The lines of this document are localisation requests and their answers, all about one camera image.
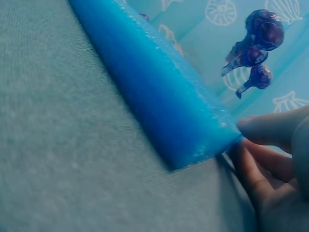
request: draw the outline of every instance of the finger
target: finger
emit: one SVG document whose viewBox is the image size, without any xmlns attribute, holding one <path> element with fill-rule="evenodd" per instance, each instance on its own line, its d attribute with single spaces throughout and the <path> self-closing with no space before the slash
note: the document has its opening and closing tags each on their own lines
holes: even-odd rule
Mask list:
<svg viewBox="0 0 309 232">
<path fill-rule="evenodd" d="M 274 192 L 266 172 L 263 172 L 249 151 L 240 144 L 230 149 L 229 156 L 252 202 L 258 209 L 261 208 L 263 202 Z"/>
<path fill-rule="evenodd" d="M 252 154 L 253 158 L 279 180 L 289 182 L 295 178 L 291 157 L 268 147 L 254 144 L 246 139 L 243 141 L 243 144 Z"/>
<path fill-rule="evenodd" d="M 239 130 L 250 141 L 260 145 L 278 146 L 291 153 L 291 139 L 298 124 L 309 116 L 309 106 L 241 120 Z"/>
<path fill-rule="evenodd" d="M 298 186 L 303 196 L 309 199 L 309 116 L 295 129 L 291 144 Z"/>
</svg>

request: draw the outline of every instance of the gray fabric surface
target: gray fabric surface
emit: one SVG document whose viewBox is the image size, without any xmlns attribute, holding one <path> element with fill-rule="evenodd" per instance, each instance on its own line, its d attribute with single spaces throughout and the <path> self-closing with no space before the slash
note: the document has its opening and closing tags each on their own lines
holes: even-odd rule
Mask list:
<svg viewBox="0 0 309 232">
<path fill-rule="evenodd" d="M 251 232 L 236 178 L 169 173 L 65 0 L 0 0 L 0 232 Z"/>
</svg>

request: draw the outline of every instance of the light blue background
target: light blue background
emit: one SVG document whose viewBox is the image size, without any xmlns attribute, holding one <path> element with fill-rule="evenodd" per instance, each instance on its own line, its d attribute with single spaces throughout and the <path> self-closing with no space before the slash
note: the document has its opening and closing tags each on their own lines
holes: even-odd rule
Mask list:
<svg viewBox="0 0 309 232">
<path fill-rule="evenodd" d="M 212 1 L 220 5 L 227 3 L 228 0 Z M 286 10 L 283 12 L 287 15 L 268 7 L 283 19 L 285 28 L 283 44 L 271 51 L 265 62 L 274 74 L 274 82 L 265 90 L 251 88 L 243 93 L 241 100 L 225 85 L 223 78 L 219 76 L 220 69 L 225 65 L 225 57 L 233 44 L 242 40 L 246 35 L 244 28 L 246 17 L 252 11 L 264 9 L 267 5 L 266 0 L 230 0 L 228 2 L 236 8 L 236 20 L 228 26 L 218 26 L 205 17 L 205 9 L 209 0 L 127 0 L 127 3 L 139 13 L 146 14 L 155 28 L 159 30 L 160 25 L 163 24 L 173 32 L 175 41 L 182 48 L 184 58 L 200 74 L 201 81 L 213 89 L 237 118 L 272 113 L 277 106 L 273 99 L 287 95 L 291 91 L 295 91 L 297 99 L 305 100 L 303 104 L 309 104 L 309 78 L 307 77 L 309 71 L 309 1 L 268 0 L 268 6 L 276 3 L 281 6 L 281 9 L 285 6 Z M 291 6 L 295 7 L 297 3 L 300 9 L 299 14 L 291 9 Z M 291 24 L 285 21 L 297 17 L 302 17 L 302 20 L 296 20 Z M 240 86 L 234 78 L 240 71 L 243 71 L 245 78 L 249 76 L 246 68 L 230 73 L 233 88 Z M 286 102 L 289 107 L 282 105 L 281 111 L 301 106 L 291 98 L 286 99 Z"/>
</svg>

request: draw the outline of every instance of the fabric texture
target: fabric texture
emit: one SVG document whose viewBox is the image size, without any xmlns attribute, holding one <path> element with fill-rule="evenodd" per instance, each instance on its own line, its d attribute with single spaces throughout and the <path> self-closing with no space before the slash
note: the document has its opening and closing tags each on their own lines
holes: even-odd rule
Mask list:
<svg viewBox="0 0 309 232">
<path fill-rule="evenodd" d="M 169 173 L 65 0 L 0 0 L 1 232 L 252 232 L 223 157 Z"/>
</svg>

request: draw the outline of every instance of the skin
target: skin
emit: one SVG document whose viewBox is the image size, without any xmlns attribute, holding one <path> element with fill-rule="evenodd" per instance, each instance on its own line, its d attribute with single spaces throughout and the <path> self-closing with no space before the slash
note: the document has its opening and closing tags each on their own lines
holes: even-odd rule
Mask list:
<svg viewBox="0 0 309 232">
<path fill-rule="evenodd" d="M 230 150 L 257 213 L 259 231 L 309 231 L 309 106 L 239 121 Z M 274 145 L 293 158 L 264 145 Z"/>
</svg>

